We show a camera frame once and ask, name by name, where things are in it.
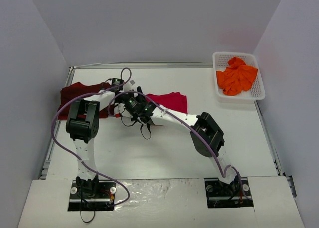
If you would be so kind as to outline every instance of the red cloth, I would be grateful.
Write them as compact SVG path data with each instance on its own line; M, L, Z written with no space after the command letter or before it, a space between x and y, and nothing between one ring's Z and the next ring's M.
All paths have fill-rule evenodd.
M64 87L61 90L61 105L59 110L64 104L68 101L72 100L73 98L80 96L85 93L90 92L99 92L101 88L109 88L109 83L100 83L92 86L85 86L80 82L74 83L71 86ZM152 95L148 94L147 96L150 97L154 102L157 102L169 109L187 113L187 97L181 95L179 92L172 92L166 95ZM66 107L61 114L59 115L59 120L66 120L68 118L70 106ZM103 109L100 111L100 118L106 118L108 116L107 109Z

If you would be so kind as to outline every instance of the wall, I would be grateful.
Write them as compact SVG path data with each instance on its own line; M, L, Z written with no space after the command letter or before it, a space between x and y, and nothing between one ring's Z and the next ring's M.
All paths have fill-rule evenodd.
M69 66L252 53L280 0L33 0Z
M282 0L254 52L266 89L259 105L307 228L319 223L318 11L318 0Z
M12 228L44 161L68 69L32 0L0 0L0 21L0 221Z

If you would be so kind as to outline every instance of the purple cable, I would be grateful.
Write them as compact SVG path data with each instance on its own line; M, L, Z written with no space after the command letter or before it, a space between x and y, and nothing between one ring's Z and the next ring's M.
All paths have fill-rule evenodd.
M97 175L100 175L101 177L104 177L104 178L106 178L106 179L108 179L108 180L110 180L110 181L113 181L113 182L119 184L119 185L122 186L122 187L124 188L124 190L128 193L128 196L127 196L124 200L119 201L119 202L113 204L113 206L122 204L122 203L126 202L126 201L130 198L130 192L129 192L129 190L127 189L127 187L126 187L123 183L117 181L116 179L114 179L114 178L112 178L112 177L109 177L109 176L107 176L107 175L104 175L103 173L100 173L100 172L95 171L94 169L90 168L88 165L86 165L86 164L84 163L84 161L82 160L82 158L81 158L79 155L77 155L75 152L72 152L70 149L66 148L66 147L63 146L61 143L59 143L58 140L56 139L55 135L54 135L54 127L55 127L55 123L56 123L56 121L57 121L57 119L58 119L60 113L61 113L67 106L69 106L72 102L74 102L74 101L76 101L76 100L78 100L78 99L84 98L84 97L89 97L89 96L93 96L93 95L101 95L101 94L103 94L103 93L106 92L106 91L109 91L109 90L114 89L114 88L117 88L117 87L121 87L121 86L123 86L124 84L128 83L128 82L130 81L130 79L131 79L132 72L131 72L131 70L130 70L129 68L126 67L126 68L123 68L123 69L122 69L121 74L123 73L124 70L128 70L128 71L130 72L130 76L129 76L129 79L128 79L127 81L125 81L123 84L118 85L118 86L115 86L115 87L108 88L108 89L106 89L106 90L104 90L103 92L100 92L100 93L91 92L91 93L86 93L86 94L83 94L83 95L80 95L80 96L78 96L78 97L73 98L72 100L70 100L69 102L67 102L64 106L62 106L61 109L55 114L55 116L54 116L54 118L53 118L53 120L52 120L52 124L51 124L51 137L52 137L53 141L54 141L59 147L61 147L61 148L62 148L63 150L65 150L65 151L71 153L73 156L75 156L79 161L81 161L82 165L83 165L84 167L86 167L88 170L90 170L91 172L94 172L94 173L97 174Z
M217 166L218 166L218 169L219 169L219 171L220 171L220 173L221 173L221 175L222 175L223 178L226 177L226 172L227 172L228 168L232 167L232 168L234 169L234 171L236 172L236 174L237 174L237 176L238 176L238 178L239 178L240 186L241 186L242 193L243 193L244 197L245 197L246 199L251 200L251 198L249 198L249 197L245 194L245 191L244 191L244 188L243 188L243 184L242 184L242 181L241 181L241 176L240 176L238 170L237 170L235 167L231 166L231 165L227 165L227 166L225 167L225 170L223 171L223 169L221 168L220 163L219 163L219 161L218 161L218 159L217 159L215 153L214 153L213 150L211 149L210 145L209 145L209 144L205 141L205 139L202 138L191 126L189 126L186 122L184 122L183 120L181 120L179 117L177 117L177 116L174 115L173 113L171 113L171 112L169 112L169 111L166 111L165 109L161 108L157 103L155 103L152 99L150 99L150 98L147 97L146 95L144 95L144 94L142 94L142 93L140 93L140 92L136 92L136 91L125 91L125 92L119 93L119 94L117 94L116 96L114 96L114 98L110 101L109 104L112 104L112 102L113 102L116 98L118 98L119 96L121 96L121 95L123 95L123 94L125 94L125 93L135 93L135 94L144 96L144 97L147 98L151 103L153 103L159 110L163 111L164 113L167 113L168 115L172 116L172 117L175 118L177 121L179 121L180 123L182 123L184 126L186 126L192 133L194 133L194 134L203 142L203 144L207 147L207 149L209 150L209 152L212 154L212 156L213 156L214 160L216 161Z

